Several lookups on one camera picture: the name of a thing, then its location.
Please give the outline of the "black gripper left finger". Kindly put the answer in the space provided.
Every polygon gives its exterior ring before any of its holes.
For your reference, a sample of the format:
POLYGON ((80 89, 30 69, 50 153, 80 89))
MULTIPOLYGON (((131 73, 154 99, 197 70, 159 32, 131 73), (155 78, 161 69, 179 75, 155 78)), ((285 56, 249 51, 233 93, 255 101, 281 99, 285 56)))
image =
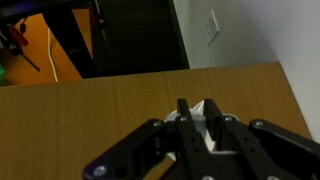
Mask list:
POLYGON ((176 161, 162 177, 189 179, 211 153, 196 130, 187 101, 178 101, 175 121, 150 119, 92 160, 83 169, 84 180, 142 180, 167 153, 176 161))

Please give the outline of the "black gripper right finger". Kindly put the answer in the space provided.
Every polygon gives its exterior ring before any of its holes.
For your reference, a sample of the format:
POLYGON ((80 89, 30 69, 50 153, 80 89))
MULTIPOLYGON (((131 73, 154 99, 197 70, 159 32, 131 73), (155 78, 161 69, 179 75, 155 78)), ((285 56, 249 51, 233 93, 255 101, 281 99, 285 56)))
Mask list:
POLYGON ((264 119, 248 125, 223 115, 212 99, 204 100, 204 116, 217 151, 235 151, 253 178, 319 180, 320 144, 264 119))

